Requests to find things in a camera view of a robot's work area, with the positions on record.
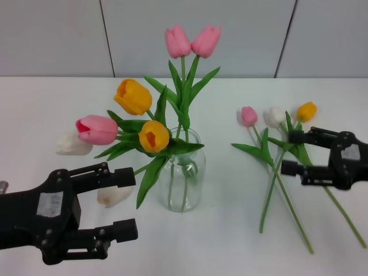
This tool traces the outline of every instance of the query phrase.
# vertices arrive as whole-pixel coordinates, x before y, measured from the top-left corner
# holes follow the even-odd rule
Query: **white wall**
[[[113,76],[98,0],[0,2],[0,76]]]
[[[367,0],[299,0],[277,77],[368,77],[367,14]]]
[[[166,28],[180,24],[193,40],[213,24],[221,26],[222,37],[213,56],[200,61],[199,76],[221,66],[222,77],[272,78],[294,6],[294,0],[101,2],[116,75],[162,77],[170,76]],[[179,60],[174,64],[179,67]]]

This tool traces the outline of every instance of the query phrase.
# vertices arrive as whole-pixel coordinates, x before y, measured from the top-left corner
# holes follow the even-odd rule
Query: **yellow tulip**
[[[308,122],[316,115],[317,106],[313,102],[307,102],[300,106],[297,112],[297,119],[302,122]]]
[[[157,121],[146,122],[139,133],[139,142],[145,151],[160,152],[168,145],[168,131],[163,124]]]
[[[130,115],[143,115],[152,105],[150,91],[134,79],[124,79],[114,100]]]

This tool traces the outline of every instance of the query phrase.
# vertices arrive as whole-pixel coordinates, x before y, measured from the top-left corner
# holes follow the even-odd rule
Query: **white tulip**
[[[279,128],[286,119],[285,111],[285,109],[273,106],[269,112],[263,113],[265,123],[271,128]]]
[[[117,186],[98,189],[97,202],[111,208],[127,199],[134,190],[134,186],[118,188]]]
[[[61,155],[89,154],[93,145],[80,140],[78,135],[78,131],[69,131],[62,134],[56,142],[56,153]]]

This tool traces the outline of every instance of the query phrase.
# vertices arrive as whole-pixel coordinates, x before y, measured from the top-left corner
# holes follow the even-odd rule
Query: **white petal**
[[[106,208],[111,208],[123,200],[126,200],[134,191],[134,186],[118,188],[115,195],[111,198],[110,203],[106,204]]]
[[[78,131],[66,132],[56,142],[56,153],[61,155],[86,155],[92,148],[92,144],[78,138]]]

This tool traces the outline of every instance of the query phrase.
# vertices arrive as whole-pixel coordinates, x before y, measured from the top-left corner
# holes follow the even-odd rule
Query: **robotic arm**
[[[0,250],[35,246],[47,265],[63,260],[106,259],[110,242],[138,238],[134,219],[113,225],[78,230],[81,206],[77,195],[103,187],[135,185],[132,168],[114,173],[107,163],[77,170],[56,170],[39,187],[5,194],[7,183],[0,183]],[[86,252],[68,252],[86,249]]]
[[[301,177],[302,185],[334,186],[350,190],[357,181],[368,181],[368,144],[360,142],[351,132],[333,132],[311,127],[310,131],[292,131],[289,142],[331,149],[328,166],[301,166],[283,161],[281,174]]]

